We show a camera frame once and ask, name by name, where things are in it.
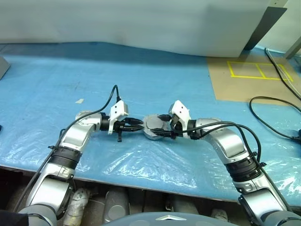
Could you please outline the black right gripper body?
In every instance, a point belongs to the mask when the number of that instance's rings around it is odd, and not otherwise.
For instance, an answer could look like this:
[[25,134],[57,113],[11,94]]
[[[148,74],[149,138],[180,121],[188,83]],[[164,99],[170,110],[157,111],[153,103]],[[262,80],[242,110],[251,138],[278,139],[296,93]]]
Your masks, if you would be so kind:
[[176,139],[177,137],[186,138],[186,134],[183,132],[185,129],[185,118],[178,114],[169,114],[170,116],[170,130],[171,138]]

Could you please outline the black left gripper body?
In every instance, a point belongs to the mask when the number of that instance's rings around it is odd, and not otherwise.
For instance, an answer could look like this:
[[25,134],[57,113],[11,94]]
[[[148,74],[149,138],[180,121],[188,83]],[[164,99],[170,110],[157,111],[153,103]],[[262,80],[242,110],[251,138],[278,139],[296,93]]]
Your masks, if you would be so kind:
[[127,132],[126,128],[127,118],[122,121],[116,121],[114,123],[114,131],[117,133],[117,141],[122,142],[122,132]]

